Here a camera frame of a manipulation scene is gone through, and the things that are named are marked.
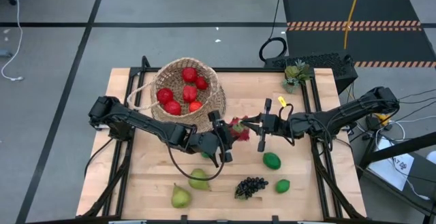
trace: black mat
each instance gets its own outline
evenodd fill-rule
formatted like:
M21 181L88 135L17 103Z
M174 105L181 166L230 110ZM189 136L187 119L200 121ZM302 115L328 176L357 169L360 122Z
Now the black mat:
M434 66L433 49L424 31L419 30L350 31L347 52L357 66L368 67L369 62L371 67L387 67L383 62L391 62L389 66L395 63L395 67ZM343 50L344 31L287 31L286 37L291 57Z
M353 0L283 0L287 22L346 21ZM356 20L419 20L410 0L357 0Z

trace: green lime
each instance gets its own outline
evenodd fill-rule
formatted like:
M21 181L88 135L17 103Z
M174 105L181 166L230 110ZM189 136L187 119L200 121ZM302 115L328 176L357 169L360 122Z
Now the green lime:
M274 153L264 153L264 164L273 170L278 170L281 166L279 156Z
M290 181L286 179L279 180L275 185L275 191L278 193L285 193L289 190Z

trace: green pear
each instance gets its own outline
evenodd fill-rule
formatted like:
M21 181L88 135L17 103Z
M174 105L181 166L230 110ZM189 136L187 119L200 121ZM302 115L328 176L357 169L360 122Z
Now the green pear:
M191 173L191 176L195 178L207 178L206 172L202 169L194 169ZM189 186L191 186L193 189L198 190L210 190L209 183L205 180L188 180Z
M191 194L174 183L172 189L171 204L174 208L186 208L191 203Z

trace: wooden tabletop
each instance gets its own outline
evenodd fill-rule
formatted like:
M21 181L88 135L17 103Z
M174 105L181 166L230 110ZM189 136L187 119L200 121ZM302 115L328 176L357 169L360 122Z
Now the wooden tabletop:
M123 101L128 73L129 69L113 69L106 95ZM146 73L144 82L152 80L154 75L155 73ZM316 69L315 75L322 110L340 106L331 69ZM267 97L272 99L271 113L278 113L281 107L277 100L279 96L294 105L294 112L305 111L300 89L294 94L288 94L281 88L282 73L220 72L218 76L227 100L224 117L227 122L234 116L259 114ZM307 88L314 111L310 85ZM142 106L150 103L149 93L149 89L143 91ZM149 110L142 112L151 115ZM343 132L338 138L348 142ZM92 153L107 140L108 130L98 131ZM278 154L282 161L281 168L276 171L268 169L262 163L262 153L257 151L258 141L259 138L251 132L248 142L235 142L232 150L233 162L226 164L219 177L210 181L211 191L199 191L192 189L187 179L173 166L166 145L154 135L137 129L122 218L179 220L182 214L187 214L190 220L267 221L271 220L272 215L278 215L281 221L321 221L322 211L309 136L296 140L295 146L290 146L280 137L266 137L265 152ZM366 215L352 152L348 146L336 140L333 143L332 161L337 185L356 210ZM86 212L108 184L114 145L112 143L90 164L77 214ZM173 154L178 164L188 173L194 168L202 168L212 175L217 170L200 154L188 155L176 150L173 150ZM263 176L271 184L247 201L234 199L235 186L248 176ZM287 193L279 195L275 193L274 183L282 178L290 180L291 188ZM190 207L171 207L174 183L191 192L193 200ZM331 192L327 185L326 192L330 215L334 216ZM117 196L118 189L115 189L112 203L116 202ZM115 204L112 204L110 213L114 212Z

